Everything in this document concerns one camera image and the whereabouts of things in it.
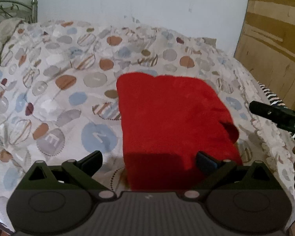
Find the black device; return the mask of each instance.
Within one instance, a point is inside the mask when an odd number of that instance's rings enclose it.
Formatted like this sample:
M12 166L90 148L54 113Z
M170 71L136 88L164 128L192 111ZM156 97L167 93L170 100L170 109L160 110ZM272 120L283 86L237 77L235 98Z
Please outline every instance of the black device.
M277 127L295 133L295 111L282 107L271 106L257 101L249 104L249 110L277 124Z
M91 178L101 165L99 151L60 166L36 161L7 203L14 236L285 235L291 202L261 161L237 166L198 152L207 177L193 189L119 197Z

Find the polka dot bed sheet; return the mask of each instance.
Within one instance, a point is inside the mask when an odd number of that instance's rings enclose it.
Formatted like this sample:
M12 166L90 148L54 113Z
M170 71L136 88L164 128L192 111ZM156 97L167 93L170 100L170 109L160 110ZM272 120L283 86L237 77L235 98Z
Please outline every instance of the polka dot bed sheet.
M13 230L6 202L36 160L59 165L100 150L104 163L93 178L117 193L127 189L116 91L117 78L127 72L206 81L240 131L244 164L268 165L292 200L295 216L293 140L249 112L252 100L266 97L237 60L203 38L168 29L48 21L21 23L2 51L0 219L7 228Z

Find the red cloth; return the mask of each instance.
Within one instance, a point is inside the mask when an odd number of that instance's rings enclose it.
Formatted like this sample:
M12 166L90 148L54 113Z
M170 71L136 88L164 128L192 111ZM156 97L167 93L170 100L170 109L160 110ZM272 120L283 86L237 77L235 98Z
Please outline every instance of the red cloth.
M132 190L190 189L198 151L242 165L238 130L215 91L189 77L128 73L117 80L123 155Z

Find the black and white striped fabric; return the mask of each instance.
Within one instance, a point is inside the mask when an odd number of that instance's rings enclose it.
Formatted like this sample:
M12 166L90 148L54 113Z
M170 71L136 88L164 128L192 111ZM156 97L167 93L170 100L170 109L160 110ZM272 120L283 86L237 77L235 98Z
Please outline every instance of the black and white striped fabric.
M276 94L274 94L271 90L265 87L264 84L259 83L259 85L272 106L283 106L285 108L288 108L285 106L285 103ZM295 134L291 132L290 134L291 134L291 137L295 140Z

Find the silver screw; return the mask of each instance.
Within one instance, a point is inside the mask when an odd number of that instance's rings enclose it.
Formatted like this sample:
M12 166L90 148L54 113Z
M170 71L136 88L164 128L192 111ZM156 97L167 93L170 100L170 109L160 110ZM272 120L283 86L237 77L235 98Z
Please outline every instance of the silver screw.
M194 190L189 190L189 191L186 191L184 195L186 198L195 199L200 196L200 193L198 193L197 191L194 191Z
M102 199L110 199L114 196L114 193L112 191L105 190L105 191L101 191L98 194L98 196L101 197Z

